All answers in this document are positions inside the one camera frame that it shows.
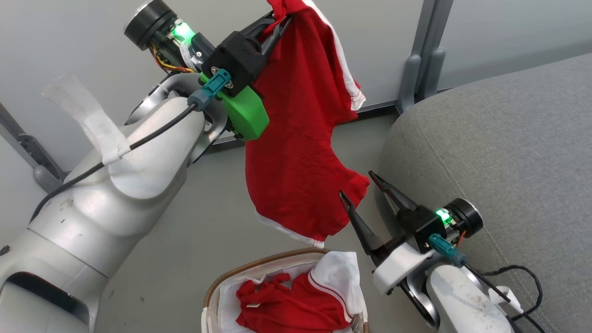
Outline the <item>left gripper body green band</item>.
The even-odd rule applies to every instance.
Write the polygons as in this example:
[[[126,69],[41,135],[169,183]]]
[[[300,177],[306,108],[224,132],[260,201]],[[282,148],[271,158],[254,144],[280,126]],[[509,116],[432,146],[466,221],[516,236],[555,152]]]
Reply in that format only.
[[[162,0],[148,0],[125,27],[125,36],[140,50],[150,51],[167,76],[134,109],[127,122],[138,122],[171,93],[189,97],[225,70],[230,80],[212,96],[207,120],[213,138],[225,130],[242,141],[258,139],[269,124],[262,96],[254,82],[268,60],[261,53],[265,36],[246,37],[233,31],[218,46],[194,30]]]

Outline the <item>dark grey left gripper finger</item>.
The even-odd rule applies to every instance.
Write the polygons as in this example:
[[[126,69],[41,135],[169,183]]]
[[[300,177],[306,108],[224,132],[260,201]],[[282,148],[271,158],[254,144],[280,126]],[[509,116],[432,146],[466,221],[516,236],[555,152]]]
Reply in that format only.
[[[273,23],[275,23],[274,13],[268,12],[266,15],[260,17],[246,28],[243,28],[241,30],[241,34],[245,35],[246,37],[260,38],[264,35],[266,28]]]
[[[275,27],[273,27],[269,36],[267,36],[262,43],[261,46],[261,53],[264,55],[265,59],[268,60],[269,57],[272,55],[273,50],[277,46],[281,36],[283,36],[284,31],[290,25],[292,21],[291,16],[285,17],[282,21],[280,21]]]

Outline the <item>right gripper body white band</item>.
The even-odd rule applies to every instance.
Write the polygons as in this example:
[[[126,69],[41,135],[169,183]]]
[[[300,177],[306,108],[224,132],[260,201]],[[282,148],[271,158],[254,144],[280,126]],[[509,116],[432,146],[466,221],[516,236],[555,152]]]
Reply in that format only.
[[[456,249],[457,245],[483,228],[481,213],[463,198],[456,198],[438,210],[419,205],[415,211],[401,211],[395,221],[402,229],[402,236],[378,250],[374,270],[374,285],[383,294],[437,254],[448,263],[463,267],[468,259]]]

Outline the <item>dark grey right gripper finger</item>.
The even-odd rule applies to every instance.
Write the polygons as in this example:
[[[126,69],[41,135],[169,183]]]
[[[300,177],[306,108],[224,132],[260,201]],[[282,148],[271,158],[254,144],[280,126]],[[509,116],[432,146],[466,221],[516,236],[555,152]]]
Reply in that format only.
[[[357,234],[364,253],[366,253],[366,255],[378,255],[378,250],[383,246],[383,241],[372,232],[360,215],[358,215],[353,201],[344,191],[339,191],[339,198],[346,211],[347,217],[349,217],[350,224]]]
[[[369,171],[368,175],[370,176],[370,179],[374,181],[380,192],[382,192],[385,195],[387,202],[389,202],[390,206],[392,207],[393,211],[395,211],[395,213],[399,213],[401,211],[411,212],[417,210],[419,205],[416,202],[408,198],[406,194],[398,190],[397,187],[389,183],[378,173],[375,173],[374,171]]]

